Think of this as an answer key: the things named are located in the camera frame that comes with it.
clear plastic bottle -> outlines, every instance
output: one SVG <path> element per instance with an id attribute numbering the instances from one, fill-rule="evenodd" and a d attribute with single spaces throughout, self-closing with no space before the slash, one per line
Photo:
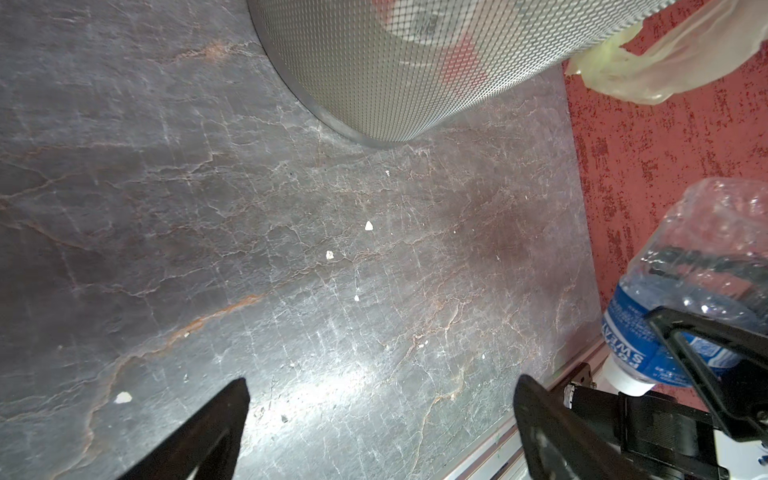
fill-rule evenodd
<path id="1" fill-rule="evenodd" d="M 613 351 L 604 374 L 628 395 L 658 382 L 690 386 L 643 321 L 657 306 L 768 332 L 768 184 L 709 178 L 693 185 L 629 263 L 602 326 Z M 706 340 L 688 340 L 715 374 L 740 361 Z"/>

bottle cap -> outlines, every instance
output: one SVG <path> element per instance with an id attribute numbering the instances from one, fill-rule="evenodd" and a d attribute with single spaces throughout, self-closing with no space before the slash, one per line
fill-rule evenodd
<path id="1" fill-rule="evenodd" d="M 635 379 L 632 375 L 625 372 L 616 360 L 614 354 L 610 354 L 603 363 L 603 376 L 614 387 L 629 396 L 643 396 L 648 390 L 652 389 L 655 383 L 647 383 Z"/>

white speck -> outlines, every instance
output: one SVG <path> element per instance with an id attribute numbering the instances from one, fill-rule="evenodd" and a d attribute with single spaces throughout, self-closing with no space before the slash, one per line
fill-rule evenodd
<path id="1" fill-rule="evenodd" d="M 128 392 L 120 392 L 118 393 L 118 396 L 114 398 L 115 403 L 128 403 L 131 400 L 133 400 L 134 397 L 131 396 Z"/>

gray stone table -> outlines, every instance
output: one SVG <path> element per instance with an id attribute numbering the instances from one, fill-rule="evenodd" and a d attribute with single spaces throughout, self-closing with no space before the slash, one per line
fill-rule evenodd
<path id="1" fill-rule="evenodd" d="M 0 111 L 0 478 L 115 478 L 238 376 L 238 478 L 428 478 L 599 333 L 559 69 L 377 151 L 244 0 L 9 0 Z"/>

yellowish plastic bag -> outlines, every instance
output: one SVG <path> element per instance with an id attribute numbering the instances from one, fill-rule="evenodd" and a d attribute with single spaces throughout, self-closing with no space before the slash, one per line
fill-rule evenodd
<path id="1" fill-rule="evenodd" d="M 768 0 L 711 0 L 642 55 L 621 46 L 642 24 L 571 58 L 565 73 L 611 97 L 656 105 L 736 70 L 768 39 Z"/>

